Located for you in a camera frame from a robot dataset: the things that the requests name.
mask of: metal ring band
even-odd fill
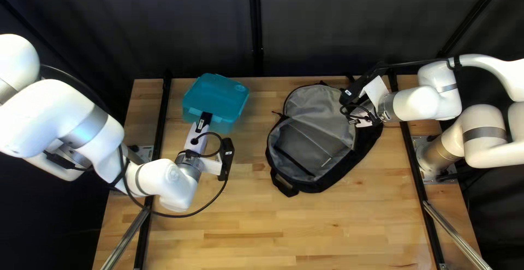
[[[13,86],[0,79],[0,104],[5,104],[11,97],[18,93]]]
[[[455,83],[455,84],[446,85],[442,87],[435,87],[435,89],[436,89],[436,92],[442,93],[442,92],[450,91],[453,89],[457,89],[457,84]]]
[[[138,182],[138,173],[140,172],[140,170],[142,169],[144,165],[140,165],[140,167],[138,167],[138,170],[136,170],[136,173],[135,173],[135,184],[136,184],[136,188],[138,188],[138,190],[142,193],[142,194],[145,194],[147,196],[150,196],[152,194],[149,194],[147,192],[145,192],[142,187],[140,187],[140,183]]]
[[[108,121],[108,117],[105,111],[95,105],[78,126],[59,139],[74,149],[80,148],[95,138]]]
[[[464,143],[471,139],[480,137],[495,137],[500,139],[506,139],[506,130],[499,127],[478,127],[468,130],[462,134],[462,140]]]
[[[401,119],[399,119],[395,114],[395,110],[393,110],[393,100],[397,93],[398,92],[388,93],[385,95],[385,98],[380,100],[377,115],[384,122],[401,121]]]

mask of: wooden table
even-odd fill
[[[153,216],[147,269],[435,269],[398,123],[388,123],[370,153],[323,193],[287,198],[273,185],[264,152],[285,97],[298,86],[323,80],[345,87],[345,77],[239,78],[251,93],[233,133],[235,158],[229,183],[206,210],[185,219]],[[174,79],[161,157],[174,159],[190,125],[181,118],[182,97],[193,79]],[[416,76],[399,76],[401,89]],[[128,145],[153,145],[161,80],[135,80],[125,124]],[[410,122],[412,135],[440,133],[436,121]],[[210,139],[208,150],[216,148]],[[222,185],[203,174],[193,211]],[[426,185],[430,201],[478,251],[456,184]],[[157,210],[165,211],[155,205]],[[139,212],[127,196],[111,193],[93,269],[100,269]],[[437,225],[453,269],[471,269]],[[137,236],[117,268],[132,269]]]

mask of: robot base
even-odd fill
[[[413,143],[413,147],[416,151],[416,159],[420,160],[422,158],[421,151],[424,150],[424,146],[429,145],[430,142],[428,141],[429,136],[411,136],[411,142]],[[457,170],[455,168],[455,164],[450,165],[446,170],[443,171],[426,171],[422,167],[419,166],[420,169],[420,175],[422,176],[422,180],[424,184],[430,185],[430,184],[455,184],[456,179],[449,179],[449,180],[443,180],[443,181],[437,181],[436,177],[439,175],[447,175],[447,174],[453,174],[457,173]]]

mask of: metal mounting plate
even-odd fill
[[[426,135],[424,135],[424,136],[411,136],[411,143],[413,144],[413,147],[415,148],[415,150],[417,150],[417,148],[422,148],[423,146],[430,144],[430,142],[428,142],[428,137],[429,136],[426,136]],[[456,179],[449,179],[449,180],[444,180],[444,181],[438,182],[436,180],[437,174],[435,174],[435,173],[425,173],[424,169],[422,169],[421,167],[419,167],[419,169],[420,169],[420,175],[422,176],[422,180],[423,180],[425,185],[455,184],[455,183],[457,183]],[[456,170],[454,164],[449,166],[446,170],[450,174],[457,173],[457,170]]]

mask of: white bracket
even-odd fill
[[[377,76],[375,77],[375,79],[373,79],[371,82],[369,82],[366,86],[362,88],[362,91],[360,92],[358,97],[362,97],[364,96],[364,94],[367,94],[367,96],[373,103],[373,106],[378,108],[378,103],[380,102],[381,98],[388,93],[389,91],[386,87],[386,84],[384,84],[380,76]]]

